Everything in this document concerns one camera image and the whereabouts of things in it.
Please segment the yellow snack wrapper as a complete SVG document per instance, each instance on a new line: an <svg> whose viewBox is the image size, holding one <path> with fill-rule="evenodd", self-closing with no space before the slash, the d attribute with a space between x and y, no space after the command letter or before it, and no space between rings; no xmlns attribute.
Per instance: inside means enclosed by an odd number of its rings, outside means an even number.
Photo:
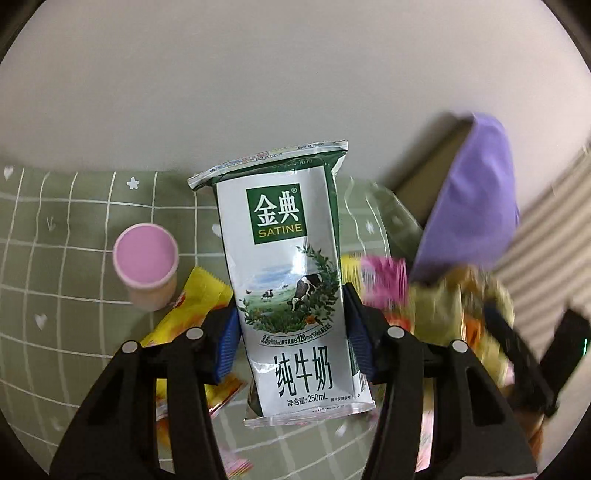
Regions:
<svg viewBox="0 0 591 480"><path fill-rule="evenodd" d="M171 310L141 345L187 343L193 366L204 380L208 413L214 417L245 385L231 372L239 340L232 289L203 268L195 267Z"/></svg>

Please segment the white green milk carton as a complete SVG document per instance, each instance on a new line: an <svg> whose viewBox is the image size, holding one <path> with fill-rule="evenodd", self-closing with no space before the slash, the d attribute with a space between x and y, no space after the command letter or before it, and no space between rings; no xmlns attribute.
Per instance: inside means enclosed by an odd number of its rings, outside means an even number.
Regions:
<svg viewBox="0 0 591 480"><path fill-rule="evenodd" d="M253 384L245 422L284 426L370 411L346 331L335 175L346 141L225 162L191 176L214 190Z"/></svg>

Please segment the red orange snack wrapper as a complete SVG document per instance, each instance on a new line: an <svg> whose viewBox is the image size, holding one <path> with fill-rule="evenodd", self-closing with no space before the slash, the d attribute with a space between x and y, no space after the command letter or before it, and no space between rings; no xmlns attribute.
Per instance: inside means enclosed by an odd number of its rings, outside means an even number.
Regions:
<svg viewBox="0 0 591 480"><path fill-rule="evenodd" d="M219 455L221 455L221 461L228 479L238 479L239 476L252 470L252 463L245 458L239 457L235 452L221 447L219 448Z"/></svg>

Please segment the yellow-green trash bag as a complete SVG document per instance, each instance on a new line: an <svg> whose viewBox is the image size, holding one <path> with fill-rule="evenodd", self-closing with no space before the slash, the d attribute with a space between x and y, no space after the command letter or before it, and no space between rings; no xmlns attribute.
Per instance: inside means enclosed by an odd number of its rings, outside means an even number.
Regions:
<svg viewBox="0 0 591 480"><path fill-rule="evenodd" d="M502 283L489 272L460 265L432 286L411 284L403 312L414 335L426 343L445 346L456 339L466 341L496 384L503 386L509 360L486 331L484 306L488 302L508 325L514 324L513 301Z"/></svg>

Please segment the striped beige curtain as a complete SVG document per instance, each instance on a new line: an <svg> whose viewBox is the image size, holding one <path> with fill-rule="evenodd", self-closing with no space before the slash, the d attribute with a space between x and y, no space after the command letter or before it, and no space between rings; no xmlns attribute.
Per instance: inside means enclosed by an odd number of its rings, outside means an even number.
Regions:
<svg viewBox="0 0 591 480"><path fill-rule="evenodd" d="M538 355L569 307L590 315L590 149L524 215L496 274Z"/></svg>

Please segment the green checkered tablecloth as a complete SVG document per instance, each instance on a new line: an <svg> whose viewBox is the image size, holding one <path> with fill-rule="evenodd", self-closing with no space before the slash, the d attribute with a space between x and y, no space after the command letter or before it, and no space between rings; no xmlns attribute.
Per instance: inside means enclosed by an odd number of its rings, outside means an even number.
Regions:
<svg viewBox="0 0 591 480"><path fill-rule="evenodd" d="M179 248L177 290L195 265L229 282L212 190L192 192L188 175L50 173L1 161L1 411L43 470L112 354L166 314L129 303L111 259L118 235L146 222L168 230ZM338 189L342 251L390 253L391 192L345 174ZM250 429L245 390L213 420L221 447L252 462L242 479L362 477L369 414Z"/></svg>

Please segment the purple cloth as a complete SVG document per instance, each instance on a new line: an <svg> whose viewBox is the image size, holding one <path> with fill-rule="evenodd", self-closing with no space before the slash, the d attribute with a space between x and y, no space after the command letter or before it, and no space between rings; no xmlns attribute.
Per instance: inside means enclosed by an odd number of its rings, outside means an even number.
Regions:
<svg viewBox="0 0 591 480"><path fill-rule="evenodd" d="M520 221L507 132L495 117L474 114L436 197L409 278L433 282L452 268L492 269Z"/></svg>

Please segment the pink cylindrical jar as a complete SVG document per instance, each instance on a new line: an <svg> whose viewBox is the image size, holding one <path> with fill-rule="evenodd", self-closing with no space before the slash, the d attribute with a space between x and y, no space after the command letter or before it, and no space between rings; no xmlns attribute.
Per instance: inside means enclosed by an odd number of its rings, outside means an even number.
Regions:
<svg viewBox="0 0 591 480"><path fill-rule="evenodd" d="M139 223L125 229L113 245L112 263L136 308L154 312L171 300L179 251L176 240L160 225Z"/></svg>

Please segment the beige headboard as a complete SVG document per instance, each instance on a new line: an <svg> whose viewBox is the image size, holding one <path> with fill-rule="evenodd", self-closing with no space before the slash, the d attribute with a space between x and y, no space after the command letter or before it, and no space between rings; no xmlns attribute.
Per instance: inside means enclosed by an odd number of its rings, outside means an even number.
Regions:
<svg viewBox="0 0 591 480"><path fill-rule="evenodd" d="M422 227L472 126L471 117L441 115L407 155L405 171L391 182L394 194Z"/></svg>

